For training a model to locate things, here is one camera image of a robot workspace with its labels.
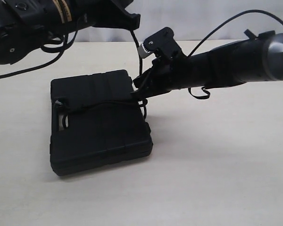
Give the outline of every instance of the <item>black device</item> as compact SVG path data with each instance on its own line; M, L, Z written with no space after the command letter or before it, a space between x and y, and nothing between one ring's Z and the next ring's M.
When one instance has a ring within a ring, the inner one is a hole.
M166 27L141 46L134 35L140 15L125 8L133 0L0 0L0 64L13 64L41 48L59 53L52 61L34 68L0 75L0 79L41 69L56 62L74 42L68 34L89 27L129 30L138 48L140 74L132 80L126 71L53 80L51 82L52 134L50 162L64 176L105 164L148 156L152 150L146 123L147 98L175 89L227 88L254 81L283 81L283 33L258 36L247 30L248 39L194 55L197 48L228 22L225 21L186 56ZM56 48L47 44L60 45ZM155 54L153 66L142 72L142 59Z

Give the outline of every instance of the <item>black case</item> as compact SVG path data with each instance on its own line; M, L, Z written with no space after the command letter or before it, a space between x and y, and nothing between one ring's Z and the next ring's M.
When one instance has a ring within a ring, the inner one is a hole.
M59 176L150 155L149 125L138 106L104 104L70 114L60 129L54 103L66 99L71 109L105 100L130 100L132 80L127 71L84 75L51 81L52 134L50 163Z

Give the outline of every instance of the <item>white wall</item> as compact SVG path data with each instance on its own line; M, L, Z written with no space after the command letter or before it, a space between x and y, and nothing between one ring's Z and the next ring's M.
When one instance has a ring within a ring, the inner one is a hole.
M247 9L263 9L283 19L283 0L134 0L127 10L141 14L136 31L144 40L165 26L175 31L177 40L201 40L226 19ZM213 39L244 39L243 32L254 33L283 28L260 14L245 15L219 31ZM124 30L88 28L80 31L77 41L131 41Z

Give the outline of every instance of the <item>white table surface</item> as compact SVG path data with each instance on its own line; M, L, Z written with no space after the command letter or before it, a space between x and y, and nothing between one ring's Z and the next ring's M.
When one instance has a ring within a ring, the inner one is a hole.
M0 74L51 58L35 51ZM151 98L149 158L56 176L50 81L118 69L136 76L133 43L76 43L48 68L0 80L0 226L283 226L283 82Z

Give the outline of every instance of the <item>table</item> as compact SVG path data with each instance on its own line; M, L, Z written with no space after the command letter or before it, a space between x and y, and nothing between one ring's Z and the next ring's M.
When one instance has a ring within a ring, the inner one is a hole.
M180 42L185 53L196 44ZM35 51L0 74L53 57ZM0 80L0 226L283 226L283 82L151 98L149 158L56 176L50 81L118 69L137 75L133 43L76 43L48 68Z

